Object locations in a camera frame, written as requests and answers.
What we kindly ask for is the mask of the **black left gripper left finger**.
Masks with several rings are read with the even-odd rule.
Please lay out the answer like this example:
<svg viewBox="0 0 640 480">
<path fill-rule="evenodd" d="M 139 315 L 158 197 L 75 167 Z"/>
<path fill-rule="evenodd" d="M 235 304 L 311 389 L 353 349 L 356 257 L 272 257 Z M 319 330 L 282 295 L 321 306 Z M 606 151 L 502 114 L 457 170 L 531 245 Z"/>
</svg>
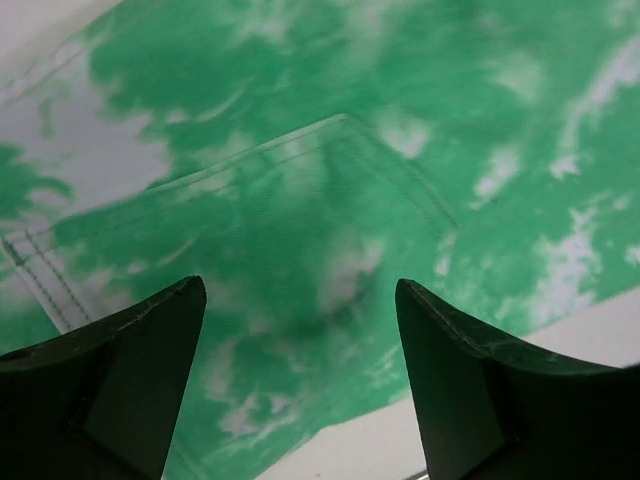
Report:
<svg viewBox="0 0 640 480">
<path fill-rule="evenodd" d="M 161 478 L 205 307 L 190 276 L 2 355 L 2 478 Z"/>
</svg>

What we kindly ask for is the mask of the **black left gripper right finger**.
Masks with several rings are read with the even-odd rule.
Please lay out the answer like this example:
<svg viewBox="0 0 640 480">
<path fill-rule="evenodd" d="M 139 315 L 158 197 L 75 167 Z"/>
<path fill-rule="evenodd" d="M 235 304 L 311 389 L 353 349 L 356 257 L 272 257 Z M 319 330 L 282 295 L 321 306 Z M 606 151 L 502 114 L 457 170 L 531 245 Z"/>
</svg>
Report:
<svg viewBox="0 0 640 480">
<path fill-rule="evenodd" d="M 552 352 L 402 279 L 395 305 L 432 479 L 635 479 L 639 369 Z"/>
</svg>

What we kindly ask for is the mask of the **green white tie-dye trousers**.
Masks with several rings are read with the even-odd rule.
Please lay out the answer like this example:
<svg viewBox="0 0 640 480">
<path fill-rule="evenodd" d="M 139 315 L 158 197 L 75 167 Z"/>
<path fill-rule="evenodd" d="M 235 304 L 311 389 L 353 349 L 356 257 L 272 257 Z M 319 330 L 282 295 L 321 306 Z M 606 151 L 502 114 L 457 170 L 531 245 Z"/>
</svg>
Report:
<svg viewBox="0 0 640 480">
<path fill-rule="evenodd" d="M 414 279 L 524 336 L 639 284 L 635 1 L 121 1 L 1 72 L 1 349 L 189 275 L 167 479 L 404 400 Z"/>
</svg>

